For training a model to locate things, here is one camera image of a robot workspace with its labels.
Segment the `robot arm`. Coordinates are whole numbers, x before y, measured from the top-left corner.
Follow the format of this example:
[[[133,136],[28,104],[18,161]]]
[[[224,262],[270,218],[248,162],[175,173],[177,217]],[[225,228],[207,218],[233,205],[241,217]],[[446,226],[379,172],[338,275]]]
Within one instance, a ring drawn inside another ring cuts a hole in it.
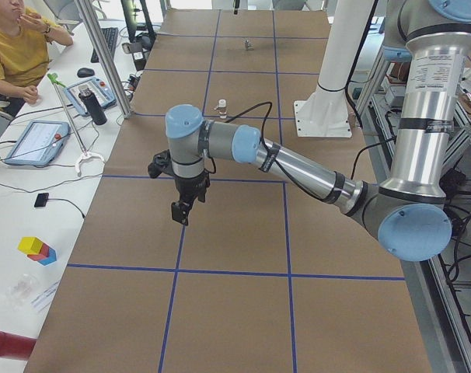
[[[251,164],[291,181],[309,196],[356,221],[388,253],[424,261],[441,253],[452,236],[439,185],[453,128],[464,60],[471,51],[471,1],[391,1],[385,43],[411,56],[395,153],[387,178],[378,184],[344,175],[347,157],[339,145],[320,142],[319,164],[247,125],[205,119],[190,104],[165,117],[169,147],[148,167],[151,177],[174,178],[179,199],[171,205],[182,225],[209,187],[207,159]]]

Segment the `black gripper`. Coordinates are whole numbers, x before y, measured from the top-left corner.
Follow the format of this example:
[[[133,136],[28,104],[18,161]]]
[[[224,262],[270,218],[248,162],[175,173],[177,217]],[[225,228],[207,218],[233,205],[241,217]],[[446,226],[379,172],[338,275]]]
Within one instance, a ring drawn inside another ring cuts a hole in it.
[[[180,200],[171,203],[171,216],[175,222],[188,226],[189,203],[193,203],[195,200],[199,200],[201,203],[206,201],[207,189],[210,186],[209,174],[201,173],[192,178],[174,176],[174,180]]]

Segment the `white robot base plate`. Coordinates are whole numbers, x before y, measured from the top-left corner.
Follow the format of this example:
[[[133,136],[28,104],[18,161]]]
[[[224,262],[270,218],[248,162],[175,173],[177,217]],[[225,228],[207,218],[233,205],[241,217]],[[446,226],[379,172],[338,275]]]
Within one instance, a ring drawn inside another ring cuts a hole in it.
[[[351,127],[345,101],[338,103],[294,101],[296,132],[299,137],[350,138]]]

